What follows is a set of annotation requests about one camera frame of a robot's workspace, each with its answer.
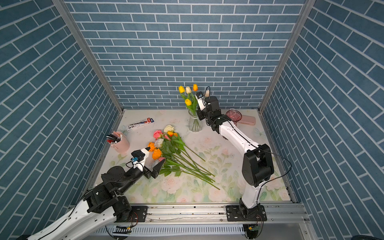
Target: robotic arm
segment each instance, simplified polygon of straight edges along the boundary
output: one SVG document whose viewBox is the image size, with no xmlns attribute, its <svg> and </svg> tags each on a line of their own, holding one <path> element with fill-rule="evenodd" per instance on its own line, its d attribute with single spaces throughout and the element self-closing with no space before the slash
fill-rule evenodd
<svg viewBox="0 0 384 240">
<path fill-rule="evenodd" d="M 272 156 L 268 145 L 259 145 L 240 131 L 224 114 L 221 114 L 216 97 L 196 94 L 200 109 L 197 114 L 213 131 L 229 140 L 237 150 L 244 153 L 242 174 L 248 185 L 240 198 L 240 213 L 248 219 L 258 212 L 258 197 L 266 181 L 274 173 Z M 81 197 L 76 206 L 34 235 L 22 235 L 17 240 L 80 240 L 107 224 L 127 222 L 132 217 L 132 207 L 122 196 L 143 175 L 157 178 L 164 160 L 150 171 L 145 167 L 149 147 L 132 152 L 133 167 L 127 172 L 121 166 L 110 168 L 101 175 L 102 183 Z"/>
<path fill-rule="evenodd" d="M 159 162 L 150 171 L 145 166 L 149 147 L 132 152 L 133 167 L 127 172 L 121 166 L 110 168 L 101 175 L 103 182 L 88 191 L 76 206 L 45 229 L 17 240 L 80 240 L 99 228 L 113 223 L 127 222 L 132 217 L 132 207 L 123 195 L 143 175 L 157 178 L 165 162 Z"/>
<path fill-rule="evenodd" d="M 247 219 L 257 211 L 261 187 L 274 173 L 271 150 L 268 145 L 260 145 L 247 137 L 227 115 L 221 114 L 216 97 L 205 97 L 202 92 L 198 92 L 196 99 L 200 108 L 197 110 L 199 119 L 205 118 L 213 131 L 221 134 L 239 152 L 244 153 L 242 174 L 248 185 L 240 199 L 240 212 Z"/>
</svg>

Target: glass vase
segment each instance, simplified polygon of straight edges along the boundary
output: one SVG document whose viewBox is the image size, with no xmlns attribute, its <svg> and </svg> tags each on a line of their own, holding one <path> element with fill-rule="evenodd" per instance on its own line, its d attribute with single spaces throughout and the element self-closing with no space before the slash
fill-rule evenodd
<svg viewBox="0 0 384 240">
<path fill-rule="evenodd" d="M 197 114 L 189 113 L 188 129 L 192 132 L 199 132 L 203 128 L 203 122 L 199 119 Z"/>
</svg>

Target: tulip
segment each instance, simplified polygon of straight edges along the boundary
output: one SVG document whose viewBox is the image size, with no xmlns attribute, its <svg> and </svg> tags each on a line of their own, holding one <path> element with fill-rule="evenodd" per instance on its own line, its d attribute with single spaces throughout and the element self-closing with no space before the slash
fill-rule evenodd
<svg viewBox="0 0 384 240">
<path fill-rule="evenodd" d="M 153 152 L 153 150 L 155 150 L 155 144 L 153 142 L 150 142 L 148 144 L 148 147 L 150 147 L 151 149 L 149 149 L 149 152 Z"/>
<path fill-rule="evenodd" d="M 163 135 L 163 132 L 161 130 L 157 130 L 153 133 L 153 137 L 158 139 L 159 137 L 161 137 L 161 135 Z"/>
<path fill-rule="evenodd" d="M 183 86 L 180 86 L 180 87 L 179 87 L 179 92 L 180 92 L 180 93 L 185 92 L 185 89 L 183 88 Z"/>
<path fill-rule="evenodd" d="M 161 150 L 156 148 L 156 149 L 153 151 L 153 153 L 152 153 L 152 158 L 153 158 L 154 160 L 156 160 L 156 159 L 158 159 L 159 157 L 161 157 L 161 154 L 162 154 Z"/>
<path fill-rule="evenodd" d="M 175 130 L 175 127 L 172 126 L 172 125 L 167 125 L 165 128 L 164 128 L 164 132 L 168 132 L 168 131 L 174 131 Z"/>
<path fill-rule="evenodd" d="M 155 147 L 162 147 L 163 146 L 164 139 L 159 138 L 155 141 Z"/>
<path fill-rule="evenodd" d="M 191 100 L 186 99 L 186 100 L 185 100 L 185 104 L 186 104 L 187 106 L 191 106 L 191 105 L 192 105 L 192 102 L 191 102 Z"/>
</svg>

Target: yellow tulip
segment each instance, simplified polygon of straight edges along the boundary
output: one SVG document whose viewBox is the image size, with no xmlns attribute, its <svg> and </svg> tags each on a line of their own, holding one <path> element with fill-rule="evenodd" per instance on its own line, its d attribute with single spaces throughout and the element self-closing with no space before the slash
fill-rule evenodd
<svg viewBox="0 0 384 240">
<path fill-rule="evenodd" d="M 183 87 L 183 86 L 180 86 L 180 87 L 179 87 L 179 92 L 180 92 L 180 93 L 183 93 L 183 92 L 185 92 L 185 89 L 184 89 L 184 87 Z"/>
<path fill-rule="evenodd" d="M 185 100 L 185 104 L 186 104 L 187 106 L 191 106 L 192 102 L 191 102 L 191 100 L 186 99 L 186 100 Z"/>
</svg>

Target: pink case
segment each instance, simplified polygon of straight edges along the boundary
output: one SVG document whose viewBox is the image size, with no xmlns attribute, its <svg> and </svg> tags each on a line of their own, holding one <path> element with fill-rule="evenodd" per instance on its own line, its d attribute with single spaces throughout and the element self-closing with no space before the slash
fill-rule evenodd
<svg viewBox="0 0 384 240">
<path fill-rule="evenodd" d="M 256 124 L 256 118 L 252 116 L 243 115 L 243 117 L 237 123 L 254 126 Z"/>
<path fill-rule="evenodd" d="M 126 137 L 123 135 L 120 142 L 111 144 L 111 148 L 114 148 L 118 153 L 125 153 L 128 151 L 130 144 Z"/>
</svg>

